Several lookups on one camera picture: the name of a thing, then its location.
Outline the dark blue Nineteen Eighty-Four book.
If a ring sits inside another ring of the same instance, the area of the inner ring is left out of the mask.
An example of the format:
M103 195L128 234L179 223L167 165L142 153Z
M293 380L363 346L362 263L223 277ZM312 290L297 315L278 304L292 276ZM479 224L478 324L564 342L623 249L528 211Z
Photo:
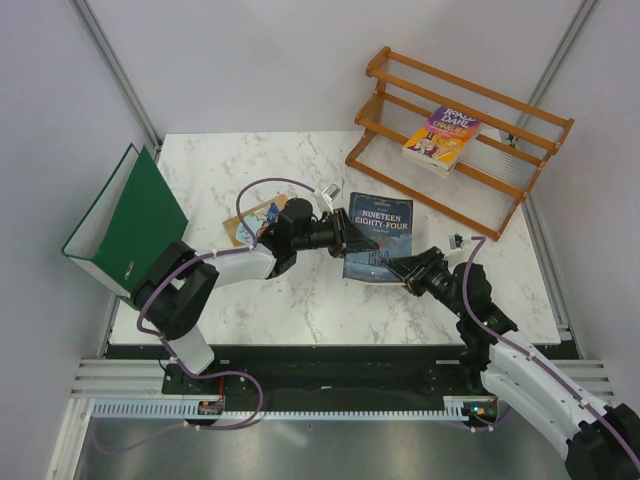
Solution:
M413 201L352 192L348 213L356 228L377 244L377 250L348 254L343 278L372 284L399 283L385 263L412 255Z

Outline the tan illustrated book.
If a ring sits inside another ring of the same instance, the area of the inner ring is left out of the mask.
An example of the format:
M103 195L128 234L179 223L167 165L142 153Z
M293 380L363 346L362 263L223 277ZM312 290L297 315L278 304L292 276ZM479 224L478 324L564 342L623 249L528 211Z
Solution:
M279 194L272 199L242 213L243 224L238 217L228 218L222 223L233 246L249 245L253 242L250 232L259 237L264 230L277 221L288 197Z

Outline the purple orange Roald Dahl book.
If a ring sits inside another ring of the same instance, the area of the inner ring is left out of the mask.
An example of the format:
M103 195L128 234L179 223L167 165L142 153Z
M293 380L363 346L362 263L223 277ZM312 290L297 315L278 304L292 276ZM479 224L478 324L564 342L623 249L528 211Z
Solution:
M402 151L418 151L443 163L453 163L477 137L481 127L480 120L442 105L404 143Z

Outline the green lever arch file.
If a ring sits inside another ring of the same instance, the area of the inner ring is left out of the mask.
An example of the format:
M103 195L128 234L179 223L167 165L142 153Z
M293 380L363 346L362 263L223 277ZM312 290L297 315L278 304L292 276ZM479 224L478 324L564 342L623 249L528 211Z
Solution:
M188 219L145 148L129 145L61 253L130 300Z

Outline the red Treehouse book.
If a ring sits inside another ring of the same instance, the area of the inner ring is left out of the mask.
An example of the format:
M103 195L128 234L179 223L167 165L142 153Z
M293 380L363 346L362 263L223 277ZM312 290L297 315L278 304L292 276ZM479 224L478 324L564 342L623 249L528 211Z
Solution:
M404 158L412 161L416 165L425 168L426 170L439 175L442 178L447 178L451 172L453 172L459 164L458 160L453 163L443 163L439 160L435 160L427 155L423 155L418 151L406 150L402 151Z

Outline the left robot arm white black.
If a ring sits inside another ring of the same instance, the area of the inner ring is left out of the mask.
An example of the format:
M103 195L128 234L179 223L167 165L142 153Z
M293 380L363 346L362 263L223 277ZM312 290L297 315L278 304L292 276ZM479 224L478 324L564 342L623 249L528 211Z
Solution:
M197 323L212 291L277 278L295 264L298 252L316 249L340 259L376 251L378 244L356 228L344 209L316 218L309 201L292 199L253 245L198 254L183 241L171 243L132 293L133 306L185 370L185 382L208 393L218 385L220 371Z

